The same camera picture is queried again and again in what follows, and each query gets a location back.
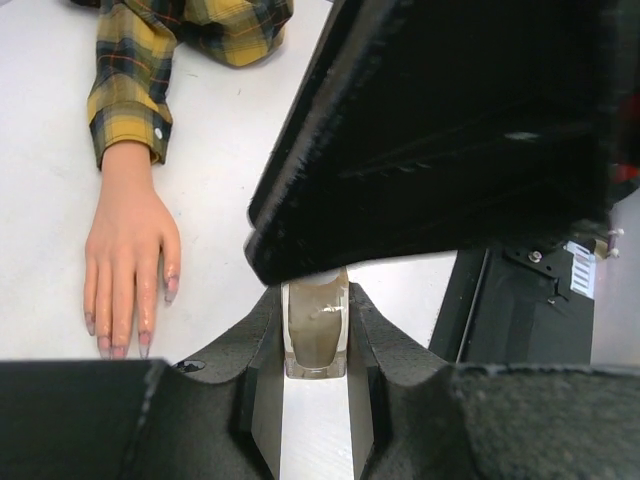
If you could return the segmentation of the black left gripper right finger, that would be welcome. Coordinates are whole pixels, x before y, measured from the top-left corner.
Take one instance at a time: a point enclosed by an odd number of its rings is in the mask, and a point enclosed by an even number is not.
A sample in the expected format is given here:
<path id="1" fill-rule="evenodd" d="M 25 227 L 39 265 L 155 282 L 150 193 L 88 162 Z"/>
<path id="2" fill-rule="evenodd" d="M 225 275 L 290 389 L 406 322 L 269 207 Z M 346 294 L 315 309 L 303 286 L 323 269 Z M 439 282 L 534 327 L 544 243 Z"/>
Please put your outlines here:
<path id="1" fill-rule="evenodd" d="M 635 368 L 448 363 L 349 287 L 358 479 L 635 479 Z"/>

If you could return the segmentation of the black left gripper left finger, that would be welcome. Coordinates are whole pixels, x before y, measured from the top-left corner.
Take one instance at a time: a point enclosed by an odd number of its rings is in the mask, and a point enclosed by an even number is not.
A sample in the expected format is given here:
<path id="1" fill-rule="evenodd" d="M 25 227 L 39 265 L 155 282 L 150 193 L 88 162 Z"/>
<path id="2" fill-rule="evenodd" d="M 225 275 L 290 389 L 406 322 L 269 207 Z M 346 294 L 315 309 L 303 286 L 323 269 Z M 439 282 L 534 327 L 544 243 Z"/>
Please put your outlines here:
<path id="1" fill-rule="evenodd" d="M 281 294 L 183 361 L 1 366 L 5 479 L 275 479 Z"/>

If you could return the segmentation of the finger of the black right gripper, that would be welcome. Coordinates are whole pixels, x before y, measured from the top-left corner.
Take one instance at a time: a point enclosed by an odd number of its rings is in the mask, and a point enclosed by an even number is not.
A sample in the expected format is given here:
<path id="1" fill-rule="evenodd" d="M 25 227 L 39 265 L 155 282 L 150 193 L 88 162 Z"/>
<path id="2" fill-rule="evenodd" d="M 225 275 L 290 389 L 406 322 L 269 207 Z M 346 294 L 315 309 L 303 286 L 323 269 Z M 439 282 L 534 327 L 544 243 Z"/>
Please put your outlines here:
<path id="1" fill-rule="evenodd" d="M 635 1 L 337 1 L 249 207 L 277 285 L 607 223 L 639 160 Z"/>

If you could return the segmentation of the nail polish bottle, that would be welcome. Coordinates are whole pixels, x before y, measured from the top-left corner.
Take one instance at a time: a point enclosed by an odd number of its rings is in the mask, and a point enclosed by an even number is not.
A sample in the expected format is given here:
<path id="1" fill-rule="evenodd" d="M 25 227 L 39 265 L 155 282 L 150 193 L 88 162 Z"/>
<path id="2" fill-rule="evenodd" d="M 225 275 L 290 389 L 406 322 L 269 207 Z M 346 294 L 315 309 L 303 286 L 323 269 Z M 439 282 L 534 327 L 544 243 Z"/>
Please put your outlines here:
<path id="1" fill-rule="evenodd" d="M 349 278 L 331 270 L 281 285 L 286 375 L 341 378 L 347 369 Z"/>

